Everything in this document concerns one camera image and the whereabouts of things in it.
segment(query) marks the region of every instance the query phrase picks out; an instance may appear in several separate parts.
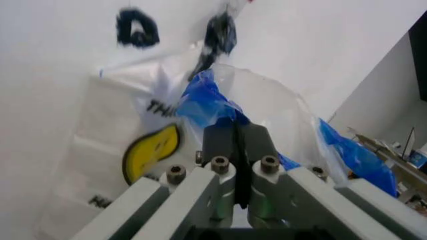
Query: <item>metal bolt head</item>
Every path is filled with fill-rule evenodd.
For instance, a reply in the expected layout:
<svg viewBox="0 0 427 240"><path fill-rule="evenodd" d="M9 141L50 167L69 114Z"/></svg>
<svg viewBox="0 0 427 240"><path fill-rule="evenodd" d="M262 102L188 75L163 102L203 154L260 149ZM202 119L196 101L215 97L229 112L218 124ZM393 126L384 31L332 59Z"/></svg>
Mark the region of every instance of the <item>metal bolt head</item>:
<svg viewBox="0 0 427 240"><path fill-rule="evenodd" d="M166 171L166 178L170 184L178 185L186 178L186 168L180 164L171 165Z"/></svg>
<svg viewBox="0 0 427 240"><path fill-rule="evenodd" d="M195 151L195 165L202 166L202 151Z"/></svg>
<svg viewBox="0 0 427 240"><path fill-rule="evenodd" d="M225 156L216 156L210 161L210 169L217 174L225 174L229 171L230 161Z"/></svg>
<svg viewBox="0 0 427 240"><path fill-rule="evenodd" d="M266 155L261 158L261 170L266 174L274 174L279 170L280 162L277 157Z"/></svg>
<svg viewBox="0 0 427 240"><path fill-rule="evenodd" d="M323 181L327 180L328 174L321 167L319 167L319 166L310 166L309 169L318 178L322 179Z"/></svg>

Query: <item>blue plastic bag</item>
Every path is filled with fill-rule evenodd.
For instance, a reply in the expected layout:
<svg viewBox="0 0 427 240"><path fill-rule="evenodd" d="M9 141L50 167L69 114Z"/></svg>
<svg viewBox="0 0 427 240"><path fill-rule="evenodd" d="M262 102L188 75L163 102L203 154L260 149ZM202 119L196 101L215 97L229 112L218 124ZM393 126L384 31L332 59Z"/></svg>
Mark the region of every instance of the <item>blue plastic bag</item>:
<svg viewBox="0 0 427 240"><path fill-rule="evenodd" d="M325 142L333 145L347 167L357 176L366 179L391 196L397 196L395 175L373 152L353 140L340 136L322 119L320 119L320 132Z"/></svg>
<svg viewBox="0 0 427 240"><path fill-rule="evenodd" d="M177 116L186 117L191 124L204 129L217 122L217 119L229 117L233 121L246 124L249 119L240 106L222 95L214 82L212 69L197 74L186 87L176 110ZM278 153L284 169L291 170L300 166L288 157Z"/></svg>
<svg viewBox="0 0 427 240"><path fill-rule="evenodd" d="M192 126L201 130L224 117L241 124L249 122L242 109L220 93L214 79L212 69L197 74L182 94L176 114L187 118ZM397 195L393 173L375 154L356 142L340 136L322 120L319 128L326 144L334 146L344 163L355 174L390 195L394 197ZM280 153L278 156L286 170L300 166L299 163Z"/></svg>

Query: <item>plastic bag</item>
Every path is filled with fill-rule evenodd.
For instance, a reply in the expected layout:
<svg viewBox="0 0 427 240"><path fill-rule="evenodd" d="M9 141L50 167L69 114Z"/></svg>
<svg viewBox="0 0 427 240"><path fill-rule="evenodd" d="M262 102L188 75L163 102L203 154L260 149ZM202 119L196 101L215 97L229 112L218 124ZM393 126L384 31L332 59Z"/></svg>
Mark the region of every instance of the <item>plastic bag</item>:
<svg viewBox="0 0 427 240"><path fill-rule="evenodd" d="M340 136L331 126L320 120L320 131L327 144L333 145L345 164L359 177L397 197L393 172L373 152L359 143Z"/></svg>
<svg viewBox="0 0 427 240"><path fill-rule="evenodd" d="M232 83L224 87L227 78ZM202 130L218 118L247 121L246 115L268 129L287 170L299 164L322 166L336 184L342 185L347 182L348 167L396 196L394 175L375 154L339 136L327 123L314 117L298 95L249 71L215 65L199 73L184 91L177 114L188 119L188 127L194 129L199 140Z"/></svg>
<svg viewBox="0 0 427 240"><path fill-rule="evenodd" d="M39 239L70 239L128 189L124 153L139 137L180 125L175 107L200 52L198 44L176 55L103 69L91 77L74 135L36 223ZM159 177L171 163L193 169L193 135L185 128L180 131L179 148L158 162L151 176Z"/></svg>
<svg viewBox="0 0 427 240"><path fill-rule="evenodd" d="M318 118L299 95L277 81L214 64L190 82L176 113L185 119L185 128L195 134L199 146L205 127L219 117L236 120L236 113L244 113L241 115L268 129L282 162L289 163L285 165L288 169L315 165L327 170L336 183L347 182L338 163L341 159L322 141Z"/></svg>

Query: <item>white table surface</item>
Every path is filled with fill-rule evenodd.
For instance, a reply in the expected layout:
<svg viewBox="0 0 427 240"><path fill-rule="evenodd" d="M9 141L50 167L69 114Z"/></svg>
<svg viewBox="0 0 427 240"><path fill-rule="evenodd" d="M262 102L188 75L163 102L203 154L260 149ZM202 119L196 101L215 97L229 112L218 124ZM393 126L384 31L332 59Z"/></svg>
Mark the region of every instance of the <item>white table surface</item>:
<svg viewBox="0 0 427 240"><path fill-rule="evenodd" d="M100 66L202 39L221 0L4 0L0 3L0 233L31 239L76 124L88 75ZM115 16L138 6L160 45L117 47ZM427 8L425 0L255 0L236 20L236 67L277 79L330 117Z"/></svg>

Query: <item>yellow smiley face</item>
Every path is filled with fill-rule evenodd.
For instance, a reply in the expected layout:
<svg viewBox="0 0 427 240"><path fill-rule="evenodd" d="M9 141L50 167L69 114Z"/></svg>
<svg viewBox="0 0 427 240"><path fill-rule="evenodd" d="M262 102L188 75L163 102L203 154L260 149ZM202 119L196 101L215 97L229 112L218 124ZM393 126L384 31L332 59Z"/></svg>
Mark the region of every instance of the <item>yellow smiley face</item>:
<svg viewBox="0 0 427 240"><path fill-rule="evenodd" d="M171 156L180 144L180 132L176 124L146 134L135 140L123 156L122 170L126 182L131 185L144 175L157 161Z"/></svg>

